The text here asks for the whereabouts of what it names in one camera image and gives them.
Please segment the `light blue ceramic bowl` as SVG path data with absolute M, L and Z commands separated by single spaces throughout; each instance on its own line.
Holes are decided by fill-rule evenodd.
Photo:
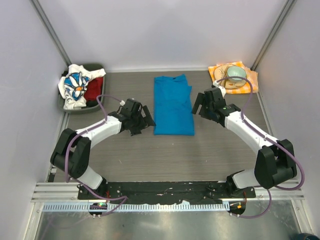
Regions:
M 226 74 L 229 77 L 229 79 L 234 82 L 242 81 L 247 76 L 246 71 L 239 66 L 230 66 L 226 70 Z

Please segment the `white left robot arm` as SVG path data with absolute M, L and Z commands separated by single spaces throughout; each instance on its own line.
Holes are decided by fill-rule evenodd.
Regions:
M 120 103 L 119 109 L 113 111 L 95 124 L 86 128 L 62 131 L 50 158 L 50 163 L 64 171 L 80 184 L 89 188 L 89 194 L 100 200 L 107 192 L 107 180 L 96 173 L 90 166 L 91 149 L 108 137 L 123 131 L 131 136 L 142 133 L 156 124 L 146 105 L 129 98 Z

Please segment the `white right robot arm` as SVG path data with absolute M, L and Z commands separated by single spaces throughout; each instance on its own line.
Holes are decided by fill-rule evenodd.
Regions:
M 227 176 L 225 190 L 230 197 L 238 197 L 248 187 L 261 186 L 268 190 L 297 176 L 293 144 L 287 139 L 278 140 L 258 128 L 239 107 L 226 103 L 220 88 L 198 93 L 192 113 L 235 133 L 256 154 L 253 169 Z

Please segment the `dark grey plastic basket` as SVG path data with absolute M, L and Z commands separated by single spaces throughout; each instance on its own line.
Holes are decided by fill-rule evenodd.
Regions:
M 102 67 L 104 68 L 103 65 L 99 64 L 99 63 L 87 63 L 83 65 L 85 68 L 87 68 L 88 70 L 96 70 L 98 67 Z M 102 91 L 101 94 L 98 95 L 99 96 L 99 100 L 101 103 L 103 103 L 104 101 L 104 97 L 102 96 L 102 94 L 104 94 L 105 92 L 105 76 L 103 77 L 103 85 L 102 85 Z M 87 114 L 87 113 L 93 113 L 96 112 L 100 109 L 100 106 L 97 102 L 97 98 L 94 101 L 86 101 L 86 107 L 83 107 L 82 109 L 78 109 L 78 110 L 64 110 L 63 109 L 63 103 L 64 103 L 64 99 L 62 98 L 59 90 L 58 90 L 58 99 L 57 99 L 57 105 L 58 108 L 66 113 L 69 114 Z

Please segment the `cream floral plate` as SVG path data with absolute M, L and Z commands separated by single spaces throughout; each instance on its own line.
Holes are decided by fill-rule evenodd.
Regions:
M 218 81 L 220 79 L 225 78 L 225 80 L 220 81 L 219 84 L 225 87 L 227 90 L 239 89 L 243 87 L 247 82 L 244 79 L 240 81 L 230 80 L 229 77 L 227 76 L 227 69 L 231 66 L 236 66 L 236 65 L 223 64 L 221 66 L 218 66 L 213 72 L 214 79 Z

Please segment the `blue t shirt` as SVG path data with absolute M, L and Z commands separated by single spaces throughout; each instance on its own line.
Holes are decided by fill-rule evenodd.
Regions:
M 154 78 L 153 133 L 170 136 L 194 136 L 191 92 L 185 74 Z

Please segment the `white flower print t shirt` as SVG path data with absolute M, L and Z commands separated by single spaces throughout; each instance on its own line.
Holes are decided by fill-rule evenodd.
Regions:
M 58 90 L 64 99 L 64 110 L 80 110 L 87 106 L 85 93 L 89 83 L 100 77 L 104 77 L 106 72 L 103 67 L 88 70 L 83 65 L 71 64 L 68 66 L 66 76 L 62 76 L 58 83 Z

